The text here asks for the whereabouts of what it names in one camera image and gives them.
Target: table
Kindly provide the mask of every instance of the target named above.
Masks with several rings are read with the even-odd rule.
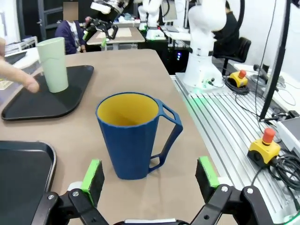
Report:
[[[88,52],[67,55],[66,64],[95,68],[78,108],[58,119],[0,121],[2,140],[40,140],[51,144],[57,154],[52,191],[60,195],[70,183],[83,179],[93,158],[101,159],[105,183],[98,209],[110,224],[126,218],[178,218],[190,222],[204,204],[195,178],[196,159],[208,155],[208,151],[156,52],[150,49]],[[142,180],[117,178],[95,116],[102,99],[122,91],[159,98],[180,115],[184,127],[165,164]],[[172,129],[172,123],[160,119],[153,154],[161,151],[168,138],[165,134]],[[79,220],[70,222],[79,224]],[[236,223],[231,216],[223,215],[218,224]]]
[[[239,70],[246,70],[247,76],[257,74],[251,65],[237,63],[233,66]],[[297,112],[300,112],[300,99],[297,97],[300,94],[300,82],[282,71],[280,72],[280,76],[284,78],[286,87],[284,89],[279,88],[279,92],[275,91],[272,99],[286,112],[289,110],[296,110]]]
[[[139,27],[141,20],[132,20],[132,21],[122,21],[122,22],[114,22],[114,25],[117,25],[119,28],[121,27]]]
[[[5,46],[5,52],[8,53],[17,53],[19,51],[31,48],[32,46],[37,46],[38,38],[36,36],[28,37],[23,39],[20,43],[10,44]]]
[[[119,44],[125,43],[140,43],[144,42],[145,39],[139,32],[139,30],[135,27],[129,28],[131,31],[131,37],[116,37],[114,40],[110,40],[107,44],[112,44],[114,50],[119,49]],[[97,31],[92,38],[87,42],[88,45],[101,45],[104,38],[98,38],[98,35],[101,31]]]
[[[25,50],[22,50],[20,52],[15,52],[15,53],[8,54],[8,55],[5,55],[5,56],[15,55],[15,54],[18,54],[18,53],[23,53],[23,52],[27,52],[27,54],[22,59],[17,61],[14,64],[14,67],[16,67],[18,69],[25,69],[25,68],[31,66],[33,63],[38,61],[39,56],[38,56],[38,49],[37,48],[29,48],[29,49],[25,49]]]
[[[191,34],[188,29],[175,27],[179,32],[170,32],[167,30],[166,26],[161,26],[164,33],[174,41],[191,41]]]

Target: office chair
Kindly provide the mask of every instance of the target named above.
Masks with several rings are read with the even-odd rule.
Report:
[[[233,55],[214,55],[214,57],[217,59],[225,59],[224,65],[223,65],[223,70],[222,70],[223,76],[225,76],[225,74],[226,74],[228,60],[233,60],[233,61],[239,62],[239,63],[243,63],[246,61],[250,46],[251,46],[250,40],[248,40],[247,38],[244,38],[244,37],[240,37],[239,38],[239,48],[235,54],[233,54]]]

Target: blue mug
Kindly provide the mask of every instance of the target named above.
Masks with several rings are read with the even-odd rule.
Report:
[[[137,180],[165,163],[167,154],[183,127],[179,115],[160,100],[136,92],[111,95],[100,102],[97,119],[117,176]],[[160,116],[175,123],[162,152],[151,156]],[[150,168],[150,160],[159,164]]]

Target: black tray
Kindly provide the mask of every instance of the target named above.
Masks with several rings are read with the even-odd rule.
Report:
[[[45,143],[0,141],[1,225],[31,224],[55,164],[55,151]]]
[[[22,88],[3,109],[2,119],[8,121],[48,119],[69,114],[79,105],[93,71],[92,66],[68,67],[69,86],[58,93],[49,91],[45,77],[41,73],[36,75],[40,91],[33,94]]]

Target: monitor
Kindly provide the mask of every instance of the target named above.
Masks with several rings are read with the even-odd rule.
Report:
[[[163,0],[161,3],[161,12],[163,16],[163,22],[174,22],[177,20],[177,12],[175,7],[175,1],[174,0]]]

